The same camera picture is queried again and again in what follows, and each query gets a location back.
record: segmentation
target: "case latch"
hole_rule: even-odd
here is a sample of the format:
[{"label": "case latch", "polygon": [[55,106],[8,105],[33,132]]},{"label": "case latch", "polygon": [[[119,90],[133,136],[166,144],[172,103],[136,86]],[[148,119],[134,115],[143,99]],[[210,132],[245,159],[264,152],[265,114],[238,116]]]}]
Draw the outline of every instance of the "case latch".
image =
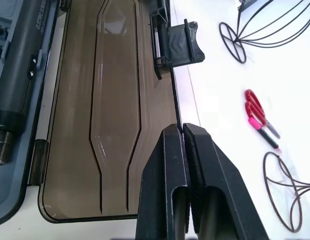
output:
[{"label": "case latch", "polygon": [[188,23],[187,19],[182,25],[170,26],[165,4],[150,14],[153,64],[159,80],[171,67],[204,61],[205,55],[196,41],[197,29],[197,22]]}]

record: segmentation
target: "scissor handle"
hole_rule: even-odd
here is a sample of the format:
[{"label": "scissor handle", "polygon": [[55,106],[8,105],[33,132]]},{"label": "scissor handle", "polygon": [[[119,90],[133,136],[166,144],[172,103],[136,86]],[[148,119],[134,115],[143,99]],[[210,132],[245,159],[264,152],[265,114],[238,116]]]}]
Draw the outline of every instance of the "scissor handle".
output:
[{"label": "scissor handle", "polygon": [[267,126],[267,121],[265,117],[261,114],[260,110],[258,110],[258,108],[256,108],[255,105],[251,101],[245,102],[245,109],[246,109],[246,112],[249,118],[255,119],[255,116],[256,116],[261,122],[260,125],[262,127]]},{"label": "scissor handle", "polygon": [[258,100],[258,98],[256,97],[255,93],[252,90],[248,89],[245,91],[245,98],[246,101],[251,102],[254,105],[254,107],[259,111],[259,113],[265,118],[265,113],[262,108],[262,105],[260,104],[260,101]]}]

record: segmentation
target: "electric screwdriver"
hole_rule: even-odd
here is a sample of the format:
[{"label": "electric screwdriver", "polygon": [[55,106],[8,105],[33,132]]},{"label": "electric screwdriver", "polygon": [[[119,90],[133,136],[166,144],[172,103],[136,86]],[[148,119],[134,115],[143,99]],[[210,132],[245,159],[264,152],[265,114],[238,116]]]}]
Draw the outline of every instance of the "electric screwdriver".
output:
[{"label": "electric screwdriver", "polygon": [[51,0],[24,0],[0,76],[0,165],[24,130]]}]

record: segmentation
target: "storage case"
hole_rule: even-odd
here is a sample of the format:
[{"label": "storage case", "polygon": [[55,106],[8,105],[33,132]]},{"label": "storage case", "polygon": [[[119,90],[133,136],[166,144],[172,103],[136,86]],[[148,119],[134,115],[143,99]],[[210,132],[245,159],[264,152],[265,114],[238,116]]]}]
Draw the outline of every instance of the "storage case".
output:
[{"label": "storage case", "polygon": [[[49,2],[41,47],[30,61],[36,74],[26,127],[0,165],[0,224],[17,212],[30,185],[40,186],[40,212],[53,223],[135,218],[142,172],[162,130],[181,129],[173,67],[205,58],[196,44],[197,24],[171,27],[164,0],[41,0],[43,7]],[[0,78],[22,5],[0,0]],[[67,17],[46,106],[47,136],[35,141],[62,11]],[[34,24],[42,19],[39,13]],[[33,78],[32,68],[27,71]]]}]

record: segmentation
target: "transparent brown lid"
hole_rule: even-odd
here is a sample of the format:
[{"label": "transparent brown lid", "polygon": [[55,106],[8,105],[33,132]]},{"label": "transparent brown lid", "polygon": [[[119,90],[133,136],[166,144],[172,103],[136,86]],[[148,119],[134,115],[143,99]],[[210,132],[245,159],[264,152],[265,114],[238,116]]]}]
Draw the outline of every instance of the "transparent brown lid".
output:
[{"label": "transparent brown lid", "polygon": [[138,212],[144,166],[177,122],[170,74],[154,73],[149,11],[147,1],[72,1],[39,196],[48,220]]}]

